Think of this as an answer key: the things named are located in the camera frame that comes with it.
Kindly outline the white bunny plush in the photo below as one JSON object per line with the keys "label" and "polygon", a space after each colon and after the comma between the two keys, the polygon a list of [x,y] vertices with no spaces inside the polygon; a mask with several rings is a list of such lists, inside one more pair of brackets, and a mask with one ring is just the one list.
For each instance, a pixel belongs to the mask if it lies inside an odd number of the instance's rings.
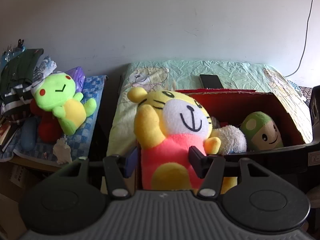
{"label": "white bunny plush", "polygon": [[232,125],[213,129],[212,137],[218,137],[221,145],[218,151],[220,155],[228,155],[233,153],[242,153],[247,151],[247,141],[244,133]]}

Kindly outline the green mushroom plush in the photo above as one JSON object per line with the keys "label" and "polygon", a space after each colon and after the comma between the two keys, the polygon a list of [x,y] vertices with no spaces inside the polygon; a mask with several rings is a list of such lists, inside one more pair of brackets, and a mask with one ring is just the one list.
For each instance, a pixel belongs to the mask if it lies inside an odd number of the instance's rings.
{"label": "green mushroom plush", "polygon": [[240,126],[250,151],[272,150],[283,147],[280,131],[273,119],[263,112],[249,114]]}

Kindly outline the yellow tiger plush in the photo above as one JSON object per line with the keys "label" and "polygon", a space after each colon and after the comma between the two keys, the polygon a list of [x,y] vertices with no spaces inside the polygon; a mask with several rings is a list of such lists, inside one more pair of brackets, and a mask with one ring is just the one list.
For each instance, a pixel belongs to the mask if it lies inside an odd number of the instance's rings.
{"label": "yellow tiger plush", "polygon": [[203,182],[189,162],[189,147],[203,156],[217,154],[221,140],[211,135],[212,120],[194,98],[175,91],[132,88],[137,104],[134,134],[141,146],[145,190],[198,190]]}

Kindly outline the mauve teddy bear plush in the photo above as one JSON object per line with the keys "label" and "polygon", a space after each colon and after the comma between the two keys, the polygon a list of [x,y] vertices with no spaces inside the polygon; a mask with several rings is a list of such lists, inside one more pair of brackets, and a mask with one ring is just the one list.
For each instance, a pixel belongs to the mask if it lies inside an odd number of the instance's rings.
{"label": "mauve teddy bear plush", "polygon": [[212,126],[213,126],[213,129],[218,129],[220,128],[220,122],[217,120],[217,118],[215,118],[214,116],[211,116],[211,121],[212,121]]}

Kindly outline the red cardboard box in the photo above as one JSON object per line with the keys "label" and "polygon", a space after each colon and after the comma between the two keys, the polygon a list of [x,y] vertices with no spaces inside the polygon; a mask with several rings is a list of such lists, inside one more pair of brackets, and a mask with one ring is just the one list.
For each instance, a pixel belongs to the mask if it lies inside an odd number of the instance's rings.
{"label": "red cardboard box", "polygon": [[284,146],[295,146],[304,143],[303,137],[291,116],[273,94],[219,92],[195,94],[189,97],[200,103],[210,117],[217,118],[221,127],[232,125],[240,129],[242,122],[249,114],[263,112],[273,119],[280,131]]}

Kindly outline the brown patterned tablecloth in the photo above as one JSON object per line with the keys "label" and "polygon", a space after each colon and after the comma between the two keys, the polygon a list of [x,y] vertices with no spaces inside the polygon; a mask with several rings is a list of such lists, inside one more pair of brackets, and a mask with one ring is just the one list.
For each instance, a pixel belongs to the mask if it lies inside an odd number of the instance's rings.
{"label": "brown patterned tablecloth", "polygon": [[310,87],[302,87],[302,86],[300,86],[299,88],[300,88],[300,90],[301,90],[301,93],[302,93],[304,99],[305,99],[307,102],[309,102],[310,99],[311,99],[312,88],[310,88]]}

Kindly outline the red plush toy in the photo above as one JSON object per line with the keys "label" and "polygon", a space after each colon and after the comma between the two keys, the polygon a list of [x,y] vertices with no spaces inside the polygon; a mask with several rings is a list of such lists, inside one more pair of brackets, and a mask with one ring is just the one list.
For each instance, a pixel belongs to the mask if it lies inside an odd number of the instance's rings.
{"label": "red plush toy", "polygon": [[42,142],[55,144],[63,135],[63,131],[57,118],[52,112],[47,112],[38,107],[35,99],[30,103],[30,110],[39,119],[37,126],[38,135]]}

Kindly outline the black smartphone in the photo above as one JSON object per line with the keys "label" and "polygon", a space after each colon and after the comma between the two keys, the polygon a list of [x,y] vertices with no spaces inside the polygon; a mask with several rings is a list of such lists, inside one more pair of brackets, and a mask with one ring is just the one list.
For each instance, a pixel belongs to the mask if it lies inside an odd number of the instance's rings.
{"label": "black smartphone", "polygon": [[200,74],[200,80],[203,88],[223,89],[223,85],[217,75]]}

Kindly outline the lime green frog plush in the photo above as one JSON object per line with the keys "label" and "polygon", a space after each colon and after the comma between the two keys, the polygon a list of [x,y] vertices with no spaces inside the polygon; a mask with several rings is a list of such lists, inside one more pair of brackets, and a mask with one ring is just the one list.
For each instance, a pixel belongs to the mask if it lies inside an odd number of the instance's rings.
{"label": "lime green frog plush", "polygon": [[54,72],[31,87],[38,107],[52,112],[66,135],[74,135],[97,108],[94,98],[82,103],[84,95],[75,90],[74,80],[64,72]]}

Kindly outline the bear print bed sheet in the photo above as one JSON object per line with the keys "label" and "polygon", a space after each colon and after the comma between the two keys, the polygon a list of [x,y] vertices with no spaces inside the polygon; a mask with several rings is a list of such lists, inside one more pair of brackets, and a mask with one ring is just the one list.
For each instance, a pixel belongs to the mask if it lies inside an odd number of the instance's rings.
{"label": "bear print bed sheet", "polygon": [[280,72],[265,64],[227,61],[142,61],[131,63],[120,78],[119,99],[110,131],[107,154],[124,155],[134,144],[135,105],[127,98],[133,87],[147,92],[168,89],[203,88],[201,75],[216,75],[223,88],[250,89],[273,93],[287,112],[306,143],[312,142],[309,108],[293,84]]}

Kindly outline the purple tissue pack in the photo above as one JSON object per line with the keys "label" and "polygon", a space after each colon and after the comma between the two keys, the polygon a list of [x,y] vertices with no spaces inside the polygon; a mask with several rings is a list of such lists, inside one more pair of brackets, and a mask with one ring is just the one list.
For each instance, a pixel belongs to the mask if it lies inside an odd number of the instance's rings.
{"label": "purple tissue pack", "polygon": [[85,74],[82,69],[82,67],[78,66],[75,68],[72,68],[66,72],[75,82],[76,90],[75,92],[82,92],[84,82],[85,82]]}

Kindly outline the dark green clothing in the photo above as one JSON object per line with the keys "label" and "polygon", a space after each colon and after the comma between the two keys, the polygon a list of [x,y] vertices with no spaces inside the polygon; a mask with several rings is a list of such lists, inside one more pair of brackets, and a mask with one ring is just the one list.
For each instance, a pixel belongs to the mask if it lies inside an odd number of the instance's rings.
{"label": "dark green clothing", "polygon": [[34,68],[44,53],[40,49],[27,49],[10,60],[1,72],[1,97],[21,95],[33,84]]}

